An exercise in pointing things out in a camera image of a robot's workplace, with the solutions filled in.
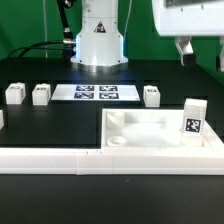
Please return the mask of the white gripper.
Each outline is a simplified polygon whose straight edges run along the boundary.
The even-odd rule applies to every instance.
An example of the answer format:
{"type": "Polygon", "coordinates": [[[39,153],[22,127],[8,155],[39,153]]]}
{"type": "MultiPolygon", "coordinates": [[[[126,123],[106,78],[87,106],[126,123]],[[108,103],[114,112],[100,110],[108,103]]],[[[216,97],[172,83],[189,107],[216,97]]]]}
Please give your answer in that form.
{"type": "Polygon", "coordinates": [[[224,0],[152,0],[160,36],[178,36],[175,46],[183,66],[196,64],[189,36],[221,36],[220,71],[224,72],[224,0]]]}

